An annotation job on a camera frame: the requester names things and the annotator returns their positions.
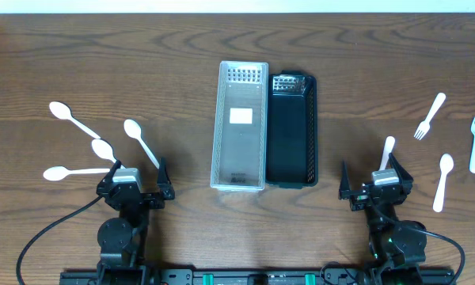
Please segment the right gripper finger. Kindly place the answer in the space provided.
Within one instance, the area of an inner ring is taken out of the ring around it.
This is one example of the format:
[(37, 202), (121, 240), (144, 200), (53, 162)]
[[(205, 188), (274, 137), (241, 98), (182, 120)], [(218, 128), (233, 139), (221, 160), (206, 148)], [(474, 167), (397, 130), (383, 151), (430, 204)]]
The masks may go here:
[(406, 171), (392, 153), (389, 154), (389, 165), (395, 170), (401, 183), (411, 183), (412, 176)]
[(341, 180), (340, 180), (340, 192), (350, 192), (351, 191), (351, 186), (350, 186), (350, 181), (348, 177), (348, 169), (346, 162), (342, 162), (342, 168), (341, 168)]

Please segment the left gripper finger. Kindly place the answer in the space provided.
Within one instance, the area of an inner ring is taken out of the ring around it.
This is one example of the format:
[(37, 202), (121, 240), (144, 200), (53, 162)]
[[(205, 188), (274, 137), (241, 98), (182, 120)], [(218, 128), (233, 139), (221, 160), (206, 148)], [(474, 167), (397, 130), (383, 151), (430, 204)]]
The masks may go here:
[(109, 170), (109, 172), (104, 176), (104, 178), (101, 180), (102, 184), (112, 184), (112, 178), (114, 177), (116, 171), (120, 169), (122, 166), (122, 163), (120, 160), (116, 160), (112, 168)]
[(166, 186), (168, 184), (170, 184), (170, 179), (166, 169), (166, 159), (161, 158), (158, 167), (157, 185)]

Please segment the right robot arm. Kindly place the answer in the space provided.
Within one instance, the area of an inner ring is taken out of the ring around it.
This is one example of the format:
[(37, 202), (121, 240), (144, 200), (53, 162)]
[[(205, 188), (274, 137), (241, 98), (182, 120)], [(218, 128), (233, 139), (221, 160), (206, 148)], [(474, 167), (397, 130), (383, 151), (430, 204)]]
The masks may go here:
[(372, 181), (352, 190), (345, 164), (339, 198), (348, 200), (352, 211), (364, 211), (369, 230), (369, 247), (374, 262), (356, 274), (359, 284), (422, 284), (419, 264), (426, 260), (425, 226), (398, 219), (395, 207), (404, 203), (412, 190), (412, 176), (389, 155), (388, 169), (372, 174)]

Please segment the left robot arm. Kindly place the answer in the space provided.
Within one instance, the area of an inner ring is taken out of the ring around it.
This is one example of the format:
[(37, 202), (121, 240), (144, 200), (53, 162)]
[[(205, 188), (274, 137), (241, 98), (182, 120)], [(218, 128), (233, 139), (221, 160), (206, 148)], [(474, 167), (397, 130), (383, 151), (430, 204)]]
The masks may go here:
[(158, 284), (158, 274), (145, 264), (144, 253), (149, 212), (162, 209), (166, 200), (175, 199), (166, 159), (159, 162), (157, 192), (143, 193), (136, 181), (115, 182), (113, 178), (120, 170), (121, 162), (117, 161), (97, 185), (97, 195), (119, 216), (107, 220), (98, 230), (101, 253), (96, 284)]

